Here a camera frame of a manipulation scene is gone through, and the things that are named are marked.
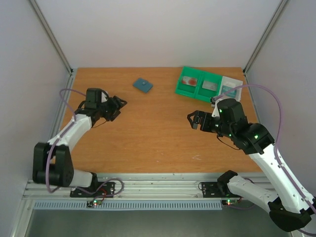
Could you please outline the blue card holder wallet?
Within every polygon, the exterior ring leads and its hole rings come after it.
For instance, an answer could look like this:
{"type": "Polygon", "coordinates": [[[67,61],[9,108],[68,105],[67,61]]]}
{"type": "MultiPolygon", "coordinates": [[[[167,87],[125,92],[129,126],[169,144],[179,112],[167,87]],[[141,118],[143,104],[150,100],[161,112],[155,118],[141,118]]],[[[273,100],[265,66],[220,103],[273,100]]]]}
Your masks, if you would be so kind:
{"type": "Polygon", "coordinates": [[[143,78],[138,78],[133,86],[144,93],[148,93],[153,88],[153,84],[143,78]]]}

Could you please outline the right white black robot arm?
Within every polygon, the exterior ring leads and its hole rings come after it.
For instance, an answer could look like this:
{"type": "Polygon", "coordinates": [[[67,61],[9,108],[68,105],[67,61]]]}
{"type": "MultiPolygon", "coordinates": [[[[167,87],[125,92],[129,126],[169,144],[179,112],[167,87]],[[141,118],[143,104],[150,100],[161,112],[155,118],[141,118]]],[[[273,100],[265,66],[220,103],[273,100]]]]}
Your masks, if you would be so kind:
{"type": "Polygon", "coordinates": [[[249,123],[242,104],[233,99],[215,102],[212,113],[194,111],[187,119],[191,128],[227,137],[264,172],[274,191],[263,189],[227,171],[217,179],[223,197],[236,195],[265,210],[283,231],[302,232],[316,212],[316,198],[298,181],[282,158],[269,131],[259,123],[249,123]]]}

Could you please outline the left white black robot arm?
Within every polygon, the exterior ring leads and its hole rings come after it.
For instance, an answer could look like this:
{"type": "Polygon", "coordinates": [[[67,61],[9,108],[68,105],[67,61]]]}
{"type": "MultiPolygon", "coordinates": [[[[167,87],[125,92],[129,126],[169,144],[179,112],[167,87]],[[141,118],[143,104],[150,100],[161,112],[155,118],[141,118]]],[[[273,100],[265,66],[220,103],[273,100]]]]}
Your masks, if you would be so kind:
{"type": "Polygon", "coordinates": [[[48,192],[59,187],[80,187],[89,197],[99,192],[99,183],[94,181],[95,174],[74,169],[71,152],[82,136],[99,119],[114,121],[127,101],[109,96],[100,88],[88,88],[83,94],[85,99],[73,114],[68,124],[47,142],[38,142],[34,147],[33,181],[45,184],[48,192]]]}

